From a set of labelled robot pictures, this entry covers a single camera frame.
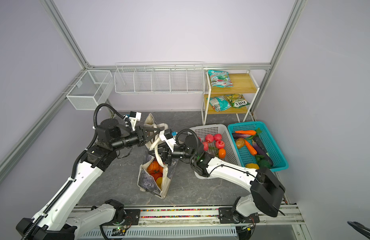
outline orange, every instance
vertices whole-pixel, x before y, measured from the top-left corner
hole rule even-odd
[[[155,172],[155,173],[151,174],[151,176],[154,178],[154,181],[156,181],[157,178],[162,177],[162,173]]]
[[[160,169],[160,165],[158,161],[154,160],[153,162],[150,163],[148,168],[146,168],[146,171],[148,171],[149,174],[153,174],[155,172],[158,172]]]
[[[157,186],[158,186],[160,189],[162,189],[162,187],[161,187],[161,185],[162,185],[162,177],[157,178],[156,183],[157,183]]]
[[[226,150],[225,150],[225,149],[223,149],[223,148],[220,148],[220,149],[218,150],[218,157],[219,157],[220,159],[225,158],[225,157],[226,157]]]

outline white robotic arm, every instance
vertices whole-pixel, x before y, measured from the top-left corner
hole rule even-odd
[[[23,218],[16,226],[23,236],[22,240],[76,240],[84,233],[102,225],[103,223],[123,224],[126,212],[124,205],[115,200],[108,200],[101,207],[93,209],[79,217],[67,219],[74,206],[81,199],[89,186],[107,169],[116,158],[116,150],[133,145],[143,146],[146,142],[160,134],[165,141],[160,144],[159,155],[166,164],[172,159],[189,159],[189,163],[198,178],[219,177],[233,182],[251,192],[246,197],[239,197],[233,207],[232,223],[244,222],[250,214],[262,211],[276,217],[284,194],[284,187],[268,169],[247,169],[210,155],[203,151],[196,134],[190,129],[178,133],[191,132],[184,143],[178,142],[178,135],[173,138],[170,129],[159,131],[156,128],[129,125],[128,134],[121,134],[125,126],[119,125],[116,119],[106,119],[97,125],[97,113],[102,106],[112,109],[125,121],[111,106],[100,104],[94,113],[95,136],[85,151],[77,158],[72,176],[58,193],[33,218]]]
[[[250,192],[251,181],[256,181],[256,176],[258,172],[255,169],[249,169],[245,167],[240,167],[235,164],[225,162],[218,157],[212,158],[208,167],[206,168],[210,177],[202,177],[196,172],[194,174],[199,179],[206,178],[222,178],[232,182],[236,185],[243,187]],[[236,205],[236,211],[244,217],[248,217],[250,214],[259,212],[259,209],[255,206],[253,201],[253,196],[251,193],[246,197],[241,197]]]

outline red apple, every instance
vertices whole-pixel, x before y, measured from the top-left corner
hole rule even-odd
[[[222,135],[217,133],[216,135],[214,135],[214,140],[215,141],[222,140]]]
[[[208,143],[212,143],[214,141],[213,135],[211,135],[211,134],[206,135],[205,136],[205,141],[207,141]]]
[[[216,148],[221,149],[225,147],[225,143],[222,140],[216,141]]]
[[[204,151],[209,150],[209,144],[207,142],[202,143],[204,145]]]

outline canvas bag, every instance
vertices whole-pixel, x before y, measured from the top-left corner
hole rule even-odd
[[[165,123],[156,124],[154,121],[154,117],[151,113],[149,113],[149,116],[146,118],[144,126],[159,128],[160,130],[168,129],[168,125]],[[159,198],[165,198],[178,160],[173,160],[171,166],[164,164],[161,160],[161,157],[158,154],[158,145],[161,143],[163,143],[163,141],[160,140],[159,135],[156,135],[154,139],[145,144],[145,146],[148,148],[148,151],[151,150],[155,151],[156,157],[150,156],[148,152],[146,152],[144,164],[140,165],[137,185],[140,187],[141,191],[148,191],[158,196]],[[154,181],[154,178],[147,171],[148,166],[150,165],[151,162],[153,162],[154,159],[157,159],[159,165],[163,167],[162,173],[163,176],[161,185],[162,189],[160,189],[157,186],[156,182]]]

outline metal plate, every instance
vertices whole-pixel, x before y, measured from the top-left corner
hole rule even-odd
[[[228,207],[220,207],[218,209],[219,213],[219,221],[220,223],[237,223],[233,219],[233,213],[231,212],[231,208]],[[259,216],[258,214],[251,214],[245,218],[243,223],[252,223],[254,219],[255,223],[259,223]]]
[[[130,225],[130,221],[132,221],[132,225],[138,225],[138,221],[140,219],[140,209],[125,209],[126,215],[128,216],[125,218],[126,223],[124,225]]]

